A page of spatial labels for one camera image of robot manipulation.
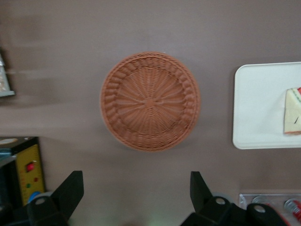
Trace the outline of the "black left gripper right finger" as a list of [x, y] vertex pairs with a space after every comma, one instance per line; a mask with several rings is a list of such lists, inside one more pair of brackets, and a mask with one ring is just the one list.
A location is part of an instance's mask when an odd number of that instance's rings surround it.
[[183, 226], [237, 226], [232, 219], [233, 205], [221, 196], [214, 196], [200, 172], [190, 174], [190, 199], [194, 207]]

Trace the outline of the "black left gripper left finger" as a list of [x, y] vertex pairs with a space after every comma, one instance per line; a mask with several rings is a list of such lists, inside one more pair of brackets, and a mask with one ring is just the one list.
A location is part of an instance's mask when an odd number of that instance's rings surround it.
[[51, 195], [40, 195], [27, 205], [31, 226], [67, 226], [84, 195], [83, 172], [73, 171]]

